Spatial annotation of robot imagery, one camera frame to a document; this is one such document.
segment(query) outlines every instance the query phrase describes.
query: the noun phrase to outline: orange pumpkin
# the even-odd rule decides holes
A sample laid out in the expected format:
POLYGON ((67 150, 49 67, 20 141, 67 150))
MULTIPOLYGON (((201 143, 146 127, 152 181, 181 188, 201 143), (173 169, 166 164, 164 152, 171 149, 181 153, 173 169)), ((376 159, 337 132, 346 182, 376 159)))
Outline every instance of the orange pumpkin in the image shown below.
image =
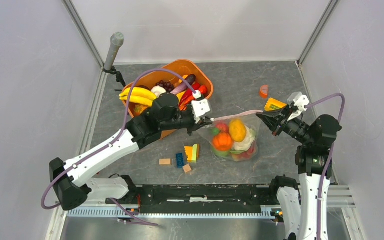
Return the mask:
POLYGON ((229 133, 220 132, 212 139, 212 145, 218 151, 229 151, 233 146, 233 139, 229 133))

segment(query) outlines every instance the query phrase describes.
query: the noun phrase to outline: red pepper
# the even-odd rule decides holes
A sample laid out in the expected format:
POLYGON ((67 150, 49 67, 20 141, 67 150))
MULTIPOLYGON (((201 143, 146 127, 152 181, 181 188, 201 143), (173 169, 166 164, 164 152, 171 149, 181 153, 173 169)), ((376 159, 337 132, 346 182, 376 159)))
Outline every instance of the red pepper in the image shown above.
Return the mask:
MULTIPOLYGON (((207 87, 205 86, 205 85, 202 85, 202 86, 200 86, 199 88, 198 88, 198 91, 202 94, 202 95, 204 95, 204 94, 206 94, 207 93, 207 87)), ((192 102, 193 100, 195 100, 195 97, 193 96, 193 95, 191 95, 191 96, 189 96, 188 98, 186 98, 186 100, 184 101, 184 102, 182 102, 182 104, 179 106, 179 109, 181 110, 181 111, 183 111, 183 110, 185 110, 185 108, 186 108, 186 105, 188 105, 190 102, 192 102)))
MULTIPOLYGON (((195 82, 194 84, 192 84, 193 90, 198 90, 200 88, 200 86, 201 86, 201 84, 199 84, 198 82, 195 82)), ((186 92, 180 98, 179 106, 183 103, 183 101, 185 101, 190 96, 192 96, 192 90, 190 88, 187 88, 186 92)))

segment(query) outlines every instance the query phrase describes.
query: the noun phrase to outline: blue block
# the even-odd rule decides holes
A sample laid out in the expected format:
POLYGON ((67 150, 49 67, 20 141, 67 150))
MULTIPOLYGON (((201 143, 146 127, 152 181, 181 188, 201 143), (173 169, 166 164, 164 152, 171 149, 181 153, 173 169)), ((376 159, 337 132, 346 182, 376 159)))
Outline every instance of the blue block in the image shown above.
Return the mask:
POLYGON ((183 153, 176 153, 176 164, 178 169, 183 168, 185 165, 185 161, 183 160, 183 153))

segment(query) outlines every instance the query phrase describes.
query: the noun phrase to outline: yellow banana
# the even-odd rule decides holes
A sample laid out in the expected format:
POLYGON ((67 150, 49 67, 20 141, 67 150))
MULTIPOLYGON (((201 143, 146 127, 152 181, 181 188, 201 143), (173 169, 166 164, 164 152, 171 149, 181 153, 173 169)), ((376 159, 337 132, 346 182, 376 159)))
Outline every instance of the yellow banana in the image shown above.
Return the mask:
MULTIPOLYGON (((127 96, 120 97, 120 100, 127 101, 127 96)), ((136 95, 133 96, 133 95, 131 95, 130 96, 130 102, 131 103, 135 103, 135 104, 142 104, 142 105, 146 105, 148 107, 151 107, 153 101, 151 101, 151 100, 149 100, 147 98, 141 97, 141 96, 136 96, 136 95)))
MULTIPOLYGON (((127 95, 129 95, 130 89, 131 88, 128 87, 122 93, 120 93, 120 98, 127 97, 127 95)), ((157 96, 155 96, 155 94, 153 94, 150 90, 141 87, 134 87, 131 96, 138 96, 141 98, 149 99, 151 101, 157 99, 157 96)))

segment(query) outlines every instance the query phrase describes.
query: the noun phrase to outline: white wall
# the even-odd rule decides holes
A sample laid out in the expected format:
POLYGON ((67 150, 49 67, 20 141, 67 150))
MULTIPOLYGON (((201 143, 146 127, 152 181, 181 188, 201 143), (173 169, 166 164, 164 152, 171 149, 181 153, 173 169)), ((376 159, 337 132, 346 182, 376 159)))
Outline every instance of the white wall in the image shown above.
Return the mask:
POLYGON ((329 0, 73 0, 103 59, 116 63, 297 60, 329 0))
MULTIPOLYGON (((340 1, 303 73, 313 101, 346 97, 336 173, 351 188, 366 239, 384 239, 384 1, 340 1)), ((337 116, 339 106, 336 100, 317 111, 337 116)))
POLYGON ((0 240, 45 237, 49 161, 79 149, 99 72, 61 1, 0 0, 0 240))

